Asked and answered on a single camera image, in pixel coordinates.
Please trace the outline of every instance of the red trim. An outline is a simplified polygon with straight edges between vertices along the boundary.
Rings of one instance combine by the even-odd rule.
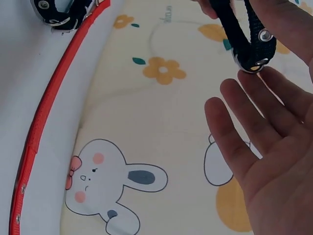
[[[47,88],[38,106],[34,116],[33,123],[30,127],[28,138],[25,145],[25,151],[22,157],[20,174],[17,178],[17,187],[13,195],[12,211],[10,218],[10,234],[20,235],[20,223],[17,223],[17,216],[22,212],[23,197],[22,186],[27,185],[29,176],[33,167],[33,163],[39,148],[40,139],[45,127],[45,123],[49,116],[52,104],[58,93],[60,85],[65,77],[65,74],[72,63],[76,52],[88,33],[89,28],[94,23],[95,19],[109,6],[110,0],[104,0],[99,4],[93,13],[83,22],[81,27],[75,33],[72,41],[68,45],[59,65],[57,66]]]

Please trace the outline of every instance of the flower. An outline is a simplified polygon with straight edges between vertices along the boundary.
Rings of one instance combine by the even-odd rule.
[[[300,8],[306,12],[308,12],[310,15],[312,14],[313,10],[311,7],[309,7],[305,2],[301,2]]]
[[[236,232],[250,232],[244,193],[235,178],[220,186],[216,195],[216,209],[221,221]]]
[[[225,30],[219,24],[204,24],[198,28],[198,31],[201,32],[204,37],[216,42],[223,42],[224,39],[227,39]]]
[[[132,16],[120,15],[116,18],[113,26],[114,28],[124,28],[133,21],[134,21],[134,17]]]
[[[289,54],[290,50],[285,47],[280,41],[277,41],[276,51],[281,54]]]
[[[161,85],[171,84],[173,78],[184,79],[186,73],[179,69],[179,63],[175,60],[165,61],[161,57],[149,59],[149,65],[143,70],[143,75],[148,78],[156,78]]]

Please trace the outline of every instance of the harness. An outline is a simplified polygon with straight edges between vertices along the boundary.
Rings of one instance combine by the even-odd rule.
[[[258,73],[268,64],[276,51],[276,39],[267,31],[253,11],[249,0],[244,0],[249,20],[251,42],[243,33],[231,8],[230,0],[209,0],[217,13],[239,68],[247,73]]]
[[[93,11],[88,13],[92,0],[74,0],[68,12],[59,12],[54,0],[32,0],[33,6],[43,19],[44,23],[55,30],[71,32],[78,29]],[[95,0],[95,6],[99,6],[99,0]]]

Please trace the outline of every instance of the cartoon bunny print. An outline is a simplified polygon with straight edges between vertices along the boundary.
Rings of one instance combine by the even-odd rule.
[[[246,142],[246,144],[259,159],[262,158],[262,155],[251,142]],[[225,185],[233,178],[233,173],[225,162],[212,135],[209,136],[209,146],[205,153],[204,173],[208,182],[214,186]]]
[[[92,140],[71,160],[65,203],[76,214],[100,215],[110,235],[135,235],[140,228],[138,216],[118,203],[123,188],[158,192],[167,182],[160,167],[127,164],[114,143]]]

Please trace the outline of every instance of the finger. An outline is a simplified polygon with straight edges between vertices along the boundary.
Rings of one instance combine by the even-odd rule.
[[[278,101],[256,74],[240,71],[238,79],[251,100],[281,136],[295,135],[302,130],[297,118]]]
[[[219,98],[211,98],[205,104],[206,120],[226,163],[239,184],[258,158],[241,139],[231,120],[229,112]]]
[[[265,67],[260,75],[284,105],[301,121],[305,121],[305,116],[313,104],[313,94],[304,91],[271,67]]]
[[[288,0],[250,0],[263,25],[307,65],[313,57],[313,17]]]
[[[209,0],[198,0],[201,10],[204,14],[208,15],[212,19],[217,19],[217,14],[211,7]]]
[[[261,116],[237,81],[225,80],[221,92],[255,147],[262,155],[268,153],[281,136]]]

